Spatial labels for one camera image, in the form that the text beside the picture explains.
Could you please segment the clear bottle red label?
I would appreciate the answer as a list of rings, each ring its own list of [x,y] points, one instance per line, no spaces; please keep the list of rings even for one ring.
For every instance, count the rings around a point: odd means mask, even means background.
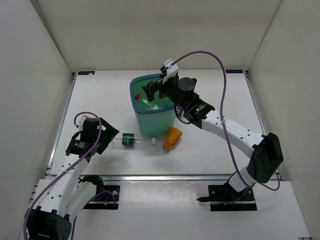
[[[160,107],[156,104],[155,101],[149,102],[149,100],[140,93],[137,93],[134,96],[135,104],[140,111],[152,111],[158,110]]]

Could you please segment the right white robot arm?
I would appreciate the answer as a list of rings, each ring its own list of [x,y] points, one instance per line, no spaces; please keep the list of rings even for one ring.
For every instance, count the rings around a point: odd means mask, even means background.
[[[245,188],[255,184],[265,185],[284,161],[277,135],[256,133],[223,116],[222,111],[203,101],[195,93],[195,78],[174,76],[150,81],[142,86],[147,99],[152,102],[155,93],[160,98],[169,98],[175,107],[183,111],[189,124],[215,134],[226,140],[229,148],[235,146],[248,158],[248,164],[240,169],[235,166],[235,174],[225,184],[224,193],[230,200],[238,199]]]

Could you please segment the clear bottle green label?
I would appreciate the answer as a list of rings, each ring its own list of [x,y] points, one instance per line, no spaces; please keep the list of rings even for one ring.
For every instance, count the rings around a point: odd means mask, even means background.
[[[155,137],[129,132],[120,132],[111,142],[111,147],[116,150],[139,150],[155,145]]]

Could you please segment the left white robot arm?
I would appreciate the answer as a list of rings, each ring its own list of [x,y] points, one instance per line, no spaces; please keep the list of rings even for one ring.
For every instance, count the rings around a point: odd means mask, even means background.
[[[71,137],[59,174],[33,200],[23,223],[25,240],[72,240],[80,211],[105,194],[103,179],[81,174],[95,154],[102,154],[119,130],[88,112],[74,120],[78,131]]]

